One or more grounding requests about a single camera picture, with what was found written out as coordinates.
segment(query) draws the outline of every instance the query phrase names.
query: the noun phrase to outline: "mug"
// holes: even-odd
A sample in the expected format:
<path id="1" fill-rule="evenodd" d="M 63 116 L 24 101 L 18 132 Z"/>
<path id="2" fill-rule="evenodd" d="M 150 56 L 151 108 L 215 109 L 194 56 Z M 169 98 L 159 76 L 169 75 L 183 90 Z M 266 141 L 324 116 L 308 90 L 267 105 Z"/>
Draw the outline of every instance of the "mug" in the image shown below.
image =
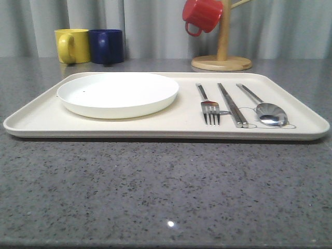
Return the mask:
<path id="1" fill-rule="evenodd" d="M 223 4 L 216 0 L 187 0 L 182 19 L 186 21 L 186 31 L 189 35 L 199 36 L 202 31 L 208 33 L 216 27 L 223 12 Z M 199 28 L 197 33 L 189 31 L 189 24 Z"/>
<path id="2" fill-rule="evenodd" d="M 121 30 L 89 30 L 91 62 L 113 64 L 123 62 L 123 38 Z"/>
<path id="3" fill-rule="evenodd" d="M 55 30 L 59 61 L 61 63 L 84 63 L 90 61 L 88 30 Z"/>

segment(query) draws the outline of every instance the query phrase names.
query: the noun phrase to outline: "fork handle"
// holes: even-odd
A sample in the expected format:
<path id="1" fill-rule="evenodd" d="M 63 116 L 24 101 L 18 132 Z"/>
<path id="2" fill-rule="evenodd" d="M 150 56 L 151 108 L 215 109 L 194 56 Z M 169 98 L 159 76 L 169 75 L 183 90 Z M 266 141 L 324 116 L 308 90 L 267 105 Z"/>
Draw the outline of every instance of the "fork handle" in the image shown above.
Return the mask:
<path id="1" fill-rule="evenodd" d="M 200 91 L 203 99 L 208 100 L 208 97 L 206 96 L 203 86 L 200 83 L 196 83 L 196 86 L 198 87 L 198 90 Z"/>

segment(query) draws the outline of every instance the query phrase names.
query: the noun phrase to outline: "gray speckled countertop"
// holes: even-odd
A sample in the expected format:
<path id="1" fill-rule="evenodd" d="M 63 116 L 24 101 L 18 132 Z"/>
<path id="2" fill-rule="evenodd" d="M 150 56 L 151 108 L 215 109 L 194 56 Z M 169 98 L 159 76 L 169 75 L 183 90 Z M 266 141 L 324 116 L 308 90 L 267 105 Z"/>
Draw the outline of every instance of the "gray speckled countertop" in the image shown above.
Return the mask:
<path id="1" fill-rule="evenodd" d="M 0 58 L 0 119 L 73 73 L 194 72 L 190 60 Z M 257 60 L 332 120 L 332 60 Z M 0 130 L 0 247 L 331 248 L 332 139 L 19 139 Z"/>

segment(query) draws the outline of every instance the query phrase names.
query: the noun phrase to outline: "gray curtain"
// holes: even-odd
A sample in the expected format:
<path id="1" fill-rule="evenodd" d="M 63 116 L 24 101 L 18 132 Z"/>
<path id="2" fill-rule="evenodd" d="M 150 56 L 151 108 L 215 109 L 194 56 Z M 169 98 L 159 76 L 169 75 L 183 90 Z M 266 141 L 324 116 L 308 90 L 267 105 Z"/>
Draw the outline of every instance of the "gray curtain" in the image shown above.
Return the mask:
<path id="1" fill-rule="evenodd" d="M 218 27 L 189 36 L 185 0 L 0 0 L 0 57 L 56 57 L 54 30 L 122 29 L 127 58 L 215 54 Z M 231 11 L 229 54 L 332 58 L 331 0 L 252 0 Z"/>

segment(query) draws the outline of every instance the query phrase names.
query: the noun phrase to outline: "spoon bowl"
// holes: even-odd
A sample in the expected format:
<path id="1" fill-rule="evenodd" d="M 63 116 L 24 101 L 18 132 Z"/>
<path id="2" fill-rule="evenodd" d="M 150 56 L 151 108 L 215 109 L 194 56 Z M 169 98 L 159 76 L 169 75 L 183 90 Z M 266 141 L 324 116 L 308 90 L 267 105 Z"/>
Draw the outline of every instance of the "spoon bowl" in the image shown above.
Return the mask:
<path id="1" fill-rule="evenodd" d="M 288 118 L 284 110 L 271 103 L 260 103 L 256 107 L 259 120 L 267 126 L 285 126 Z"/>

